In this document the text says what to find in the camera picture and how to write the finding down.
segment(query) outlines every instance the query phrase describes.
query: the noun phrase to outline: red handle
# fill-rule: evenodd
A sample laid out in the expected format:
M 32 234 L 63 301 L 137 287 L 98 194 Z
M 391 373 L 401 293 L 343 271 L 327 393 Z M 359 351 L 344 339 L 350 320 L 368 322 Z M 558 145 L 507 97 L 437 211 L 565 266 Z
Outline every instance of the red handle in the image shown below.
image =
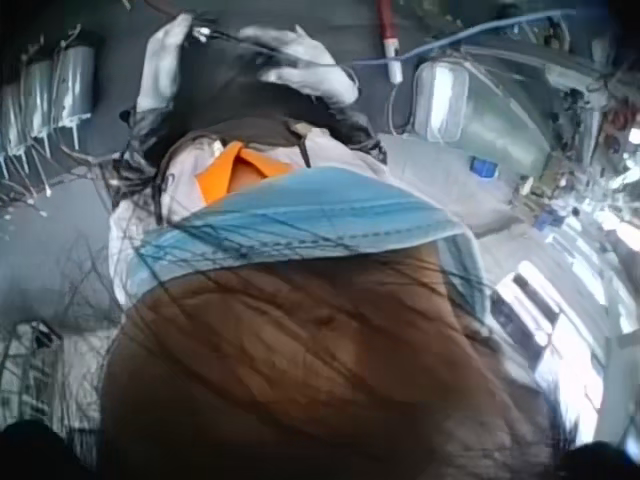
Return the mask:
M 377 0 L 377 2 L 382 38 L 396 38 L 395 30 L 393 28 L 393 14 L 391 13 L 391 0 Z

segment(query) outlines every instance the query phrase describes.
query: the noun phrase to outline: hand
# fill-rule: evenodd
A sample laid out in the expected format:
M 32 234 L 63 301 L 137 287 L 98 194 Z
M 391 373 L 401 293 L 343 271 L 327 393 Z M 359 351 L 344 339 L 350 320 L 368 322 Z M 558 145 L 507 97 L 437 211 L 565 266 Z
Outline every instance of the hand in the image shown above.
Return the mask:
M 178 91 L 180 48 L 193 17 L 179 15 L 158 30 L 147 43 L 136 112 L 167 107 Z
M 296 26 L 295 32 L 245 27 L 238 36 L 290 55 L 296 63 L 293 67 L 267 68 L 260 72 L 260 80 L 288 85 L 306 95 L 321 97 L 331 106 L 347 106 L 358 99 L 358 87 L 336 65 L 325 46 L 309 37 L 300 26 Z

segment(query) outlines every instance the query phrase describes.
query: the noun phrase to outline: blue tube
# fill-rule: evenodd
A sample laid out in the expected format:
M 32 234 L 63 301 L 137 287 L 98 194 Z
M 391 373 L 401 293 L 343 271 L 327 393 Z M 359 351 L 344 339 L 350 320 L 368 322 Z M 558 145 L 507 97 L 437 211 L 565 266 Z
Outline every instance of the blue tube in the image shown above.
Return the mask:
M 446 47 L 447 45 L 451 45 L 452 43 L 459 42 L 460 40 L 464 40 L 465 38 L 471 37 L 473 35 L 477 35 L 478 33 L 486 32 L 488 30 L 494 30 L 496 28 L 505 28 L 511 27 L 513 25 L 517 25 L 519 23 L 533 22 L 535 20 L 541 20 L 547 17 L 559 17 L 562 15 L 577 15 L 577 10 L 573 9 L 559 9 L 559 10 L 545 10 L 538 13 L 530 13 L 527 15 L 521 15 L 519 17 L 513 18 L 505 18 L 502 20 L 493 20 L 487 23 L 481 23 L 480 25 L 476 25 L 475 27 L 468 28 L 463 30 L 462 32 L 455 33 L 447 38 L 441 38 L 440 40 L 435 40 L 431 43 L 427 43 L 426 45 L 422 45 L 420 47 L 414 48 L 413 50 L 399 55 L 393 59 L 388 58 L 375 58 L 371 60 L 355 60 L 353 62 L 347 62 L 348 65 L 385 65 L 391 61 L 398 60 L 407 60 L 416 55 L 420 55 L 421 53 L 426 53 L 431 50 L 436 50 L 438 48 Z

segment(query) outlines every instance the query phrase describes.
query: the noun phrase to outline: brown hair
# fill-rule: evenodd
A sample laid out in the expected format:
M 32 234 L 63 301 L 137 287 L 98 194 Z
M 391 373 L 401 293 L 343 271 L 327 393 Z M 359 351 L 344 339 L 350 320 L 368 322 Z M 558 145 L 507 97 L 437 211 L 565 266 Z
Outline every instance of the brown hair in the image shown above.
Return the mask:
M 193 273 L 126 314 L 107 476 L 503 478 L 550 458 L 435 246 Z

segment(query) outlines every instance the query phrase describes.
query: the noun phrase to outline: red tool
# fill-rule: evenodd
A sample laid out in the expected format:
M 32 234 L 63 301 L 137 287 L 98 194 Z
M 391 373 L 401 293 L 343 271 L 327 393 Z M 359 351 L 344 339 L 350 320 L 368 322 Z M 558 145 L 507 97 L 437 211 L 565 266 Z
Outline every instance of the red tool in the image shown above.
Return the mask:
M 396 37 L 393 27 L 393 13 L 391 11 L 391 0 L 377 0 L 378 16 L 380 17 L 380 33 L 382 35 L 382 45 L 384 46 L 384 56 L 393 59 L 398 56 L 400 43 Z M 389 81 L 394 85 L 402 83 L 402 63 L 394 60 L 387 63 Z

